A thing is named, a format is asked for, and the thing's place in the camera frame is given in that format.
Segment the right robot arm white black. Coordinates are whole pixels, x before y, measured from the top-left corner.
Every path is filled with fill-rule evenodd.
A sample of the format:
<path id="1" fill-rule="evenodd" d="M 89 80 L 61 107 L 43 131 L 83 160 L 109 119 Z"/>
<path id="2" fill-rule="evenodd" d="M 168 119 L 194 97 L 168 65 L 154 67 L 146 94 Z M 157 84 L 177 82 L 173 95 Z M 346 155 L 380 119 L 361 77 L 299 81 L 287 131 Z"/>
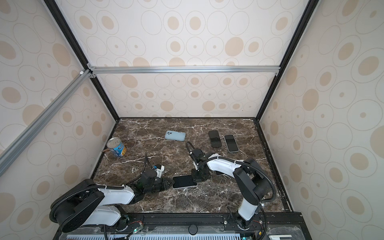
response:
<path id="1" fill-rule="evenodd" d="M 233 160 L 219 154 L 204 153 L 190 142 L 186 142 L 186 148 L 194 162 L 192 180 L 195 183 L 208 180 L 212 172 L 220 172 L 235 179 L 243 196 L 234 216 L 239 228 L 247 229 L 254 215 L 262 209 L 262 204 L 276 199 L 277 190 L 273 181 L 253 158 Z"/>

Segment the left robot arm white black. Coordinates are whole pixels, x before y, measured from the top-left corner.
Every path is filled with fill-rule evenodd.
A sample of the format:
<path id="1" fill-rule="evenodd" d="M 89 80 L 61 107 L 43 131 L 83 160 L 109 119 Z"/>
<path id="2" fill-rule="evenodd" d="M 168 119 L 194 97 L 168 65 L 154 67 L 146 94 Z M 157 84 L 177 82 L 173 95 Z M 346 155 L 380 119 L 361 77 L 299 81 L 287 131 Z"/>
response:
<path id="1" fill-rule="evenodd" d="M 83 180 L 52 203 L 51 222 L 58 224 L 64 233 L 93 225 L 121 232 L 131 224 L 142 224 L 140 220 L 131 221 L 122 205 L 138 203 L 145 195 L 166 191 L 175 183 L 162 176 L 163 165 L 148 169 L 149 165 L 149 158 L 145 156 L 141 174 L 121 186 L 97 185 L 92 179 Z"/>

